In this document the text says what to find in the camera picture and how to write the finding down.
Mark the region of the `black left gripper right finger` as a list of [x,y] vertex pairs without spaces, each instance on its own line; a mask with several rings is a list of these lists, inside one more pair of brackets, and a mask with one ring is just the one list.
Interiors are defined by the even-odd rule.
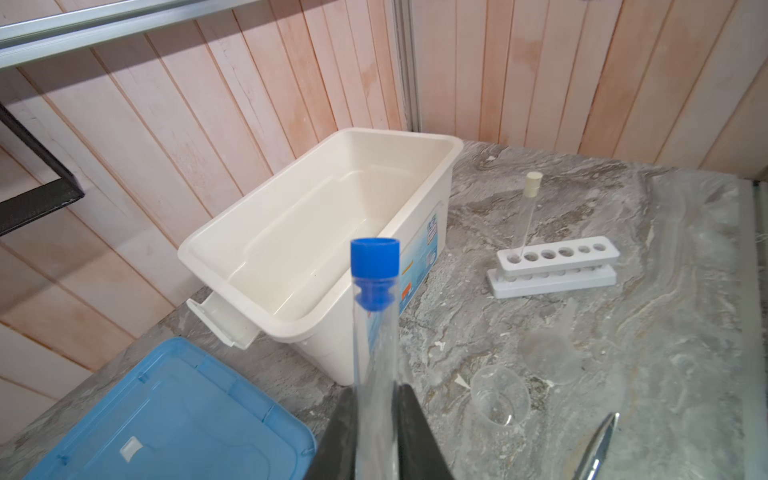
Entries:
[[453,480],[413,388],[397,390],[397,434],[401,480]]

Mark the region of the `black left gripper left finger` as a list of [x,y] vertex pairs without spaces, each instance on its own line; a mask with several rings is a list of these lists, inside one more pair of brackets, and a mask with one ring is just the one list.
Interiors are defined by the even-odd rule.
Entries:
[[355,476],[358,400],[354,387],[345,388],[307,470],[304,480],[351,480]]

